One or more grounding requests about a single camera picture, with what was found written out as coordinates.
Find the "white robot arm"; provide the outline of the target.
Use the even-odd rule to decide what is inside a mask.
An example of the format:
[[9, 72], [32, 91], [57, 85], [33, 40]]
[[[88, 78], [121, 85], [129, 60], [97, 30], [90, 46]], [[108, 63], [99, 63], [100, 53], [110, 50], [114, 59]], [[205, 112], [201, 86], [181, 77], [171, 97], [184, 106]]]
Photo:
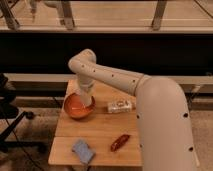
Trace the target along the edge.
[[68, 66], [83, 92], [97, 80], [136, 98], [143, 171], [197, 171], [190, 113], [177, 82], [98, 65], [90, 49], [72, 57]]

